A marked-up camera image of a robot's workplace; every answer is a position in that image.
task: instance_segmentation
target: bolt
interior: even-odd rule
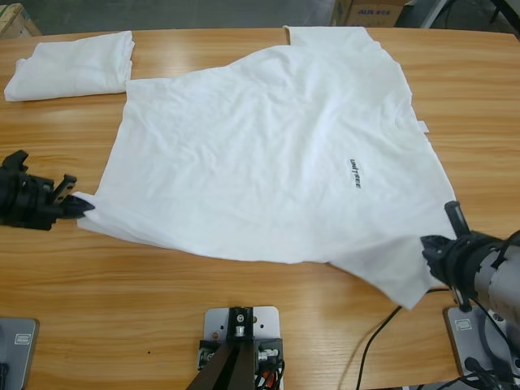
[[[245,327],[236,327],[235,328],[235,337],[244,337]]]

